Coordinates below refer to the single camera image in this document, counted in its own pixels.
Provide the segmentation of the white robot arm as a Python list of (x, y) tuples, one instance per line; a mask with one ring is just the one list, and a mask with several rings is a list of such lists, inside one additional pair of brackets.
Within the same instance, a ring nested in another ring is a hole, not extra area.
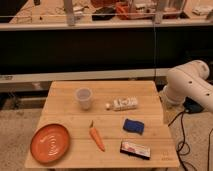
[(213, 113), (213, 85), (206, 79), (210, 74), (202, 60), (193, 60), (168, 70), (167, 85), (163, 88), (166, 101), (172, 105), (183, 104), (191, 98)]

